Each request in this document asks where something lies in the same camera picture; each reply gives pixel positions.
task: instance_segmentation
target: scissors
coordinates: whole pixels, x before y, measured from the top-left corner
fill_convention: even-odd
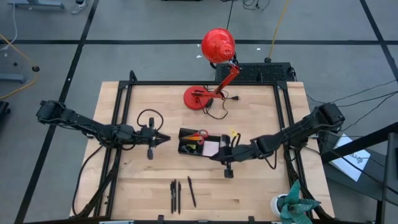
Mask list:
[[[183,139],[198,141],[198,144],[202,145],[205,142],[205,138],[207,138],[208,136],[209,136],[209,132],[207,130],[201,129],[194,134],[183,137]]]

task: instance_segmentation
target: wooden table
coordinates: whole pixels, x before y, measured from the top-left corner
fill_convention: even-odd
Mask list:
[[[111,122],[118,82],[103,82],[96,106],[94,119],[100,123]],[[299,121],[309,114],[303,83],[288,83],[294,120]],[[127,124],[139,129],[137,115],[152,108],[164,116],[160,132],[171,136],[171,141],[161,144],[154,152],[154,159],[148,160],[147,146],[136,146],[123,151],[118,183],[113,205],[112,219],[156,220],[164,215],[165,220],[241,220],[254,216],[256,221],[278,220],[270,210],[269,202],[275,195],[289,191],[283,150],[277,151],[277,168],[272,170],[264,160],[234,162],[234,178],[225,179],[224,169],[219,162],[204,157],[186,156],[177,152],[180,128],[207,129],[211,135],[231,134],[231,130],[242,134],[241,144],[263,134],[274,134],[280,130],[274,92],[271,86],[227,86],[229,96],[239,95],[239,101],[228,100],[225,108],[229,114],[225,119],[215,120],[202,111],[192,111],[183,103],[183,93],[188,86],[133,86]],[[285,111],[283,94],[280,91],[282,108]],[[222,101],[217,99],[211,113],[221,116]],[[121,103],[119,121],[123,111]],[[154,113],[145,113],[141,123],[160,118]],[[286,126],[287,115],[284,113]],[[308,147],[318,150],[315,140],[309,140]],[[85,159],[98,148],[96,140],[88,140]],[[83,171],[76,198],[76,210],[80,211],[98,188],[105,149],[100,151]],[[303,149],[301,152],[308,189],[322,203],[325,211],[334,216],[330,194],[326,183],[320,156]],[[193,206],[187,176],[193,181],[197,208]],[[170,182],[181,182],[182,211],[170,212]],[[104,195],[101,214],[105,214],[108,191]]]

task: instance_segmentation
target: black floor stripe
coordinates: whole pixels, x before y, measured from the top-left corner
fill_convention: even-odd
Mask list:
[[[83,50],[83,46],[85,44],[85,40],[87,38],[91,22],[93,21],[93,17],[94,17],[94,14],[95,14],[95,11],[96,11],[96,8],[98,5],[98,1],[99,0],[94,0],[93,6],[91,7],[91,11],[88,15],[85,28],[83,29],[83,33],[82,33],[80,41],[79,41],[79,45],[76,49],[76,53],[72,60],[72,64],[70,65],[70,69],[69,69],[68,75],[66,77],[65,84],[62,88],[62,92],[61,92],[61,95],[59,98],[59,101],[61,101],[61,102],[64,102],[67,97],[68,90],[69,90],[70,84],[72,82],[73,75],[75,74],[76,66],[77,66],[77,63],[78,63],[80,55],[81,55],[81,51]],[[55,126],[50,126],[49,130],[47,131],[47,134],[45,136],[44,143],[40,150],[39,158],[37,159],[32,176],[30,177],[30,181],[27,186],[27,190],[25,192],[24,198],[22,199],[22,203],[19,207],[18,214],[15,219],[15,223],[23,223],[25,220],[25,216],[28,211],[30,201],[32,200],[33,194],[35,192],[37,183],[39,181],[40,173],[43,169],[44,161],[45,161],[45,158],[47,157],[47,153],[49,151],[54,133],[55,133]]]
[[[390,65],[391,71],[394,74],[395,78],[397,79],[398,82],[398,68],[397,65],[394,61],[394,58],[392,57],[390,50],[388,49],[387,43],[390,43],[390,45],[393,45],[392,43],[395,43],[396,41],[384,41],[383,36],[381,35],[381,32],[376,24],[376,21],[374,20],[372,13],[369,9],[368,4],[366,3],[365,0],[360,0],[361,5],[363,7],[363,10],[365,11],[366,17],[369,20],[369,23],[372,26],[373,32],[377,37],[377,40],[380,41],[381,43],[381,49],[383,50],[384,56],[387,59],[388,64]]]
[[[16,40],[15,44],[80,44],[80,40]],[[236,44],[271,44],[272,40],[235,40]],[[192,40],[85,40],[85,44],[98,45],[175,45],[201,44]],[[398,40],[276,40],[279,45],[398,45]]]

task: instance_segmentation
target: potted plant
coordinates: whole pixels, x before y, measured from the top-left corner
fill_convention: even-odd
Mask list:
[[[300,182],[294,182],[289,194],[282,194],[272,198],[270,206],[274,215],[279,216],[283,224],[311,224],[305,212],[316,208],[320,202],[312,199],[300,198]]]

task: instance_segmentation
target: red desk lamp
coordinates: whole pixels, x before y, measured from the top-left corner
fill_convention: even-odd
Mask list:
[[[203,86],[192,86],[185,91],[184,103],[187,108],[192,110],[203,109],[211,98],[225,99],[222,89],[241,71],[238,67],[238,61],[234,59],[235,40],[228,30],[215,28],[209,31],[201,42],[201,51],[211,63],[228,61],[231,69],[229,70],[229,75],[212,92],[209,92]]]

